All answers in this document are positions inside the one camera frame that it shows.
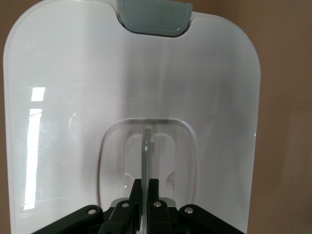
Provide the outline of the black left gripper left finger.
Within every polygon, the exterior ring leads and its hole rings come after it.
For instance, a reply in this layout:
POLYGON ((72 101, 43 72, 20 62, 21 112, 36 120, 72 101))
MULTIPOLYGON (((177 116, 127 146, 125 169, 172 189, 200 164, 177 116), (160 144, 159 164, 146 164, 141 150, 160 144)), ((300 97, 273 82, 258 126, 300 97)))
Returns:
POLYGON ((130 196, 115 200, 108 210, 88 205, 35 231, 36 234, 135 234, 142 217, 141 180, 135 179, 130 196))

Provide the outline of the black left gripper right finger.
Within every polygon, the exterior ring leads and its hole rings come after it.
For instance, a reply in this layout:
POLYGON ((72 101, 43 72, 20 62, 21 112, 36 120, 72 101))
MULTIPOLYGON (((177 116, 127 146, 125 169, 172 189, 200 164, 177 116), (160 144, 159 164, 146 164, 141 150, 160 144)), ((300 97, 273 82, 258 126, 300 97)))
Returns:
POLYGON ((240 234, 242 231, 205 209, 188 204, 179 210, 159 195, 159 180, 150 179, 147 198, 149 234, 240 234))

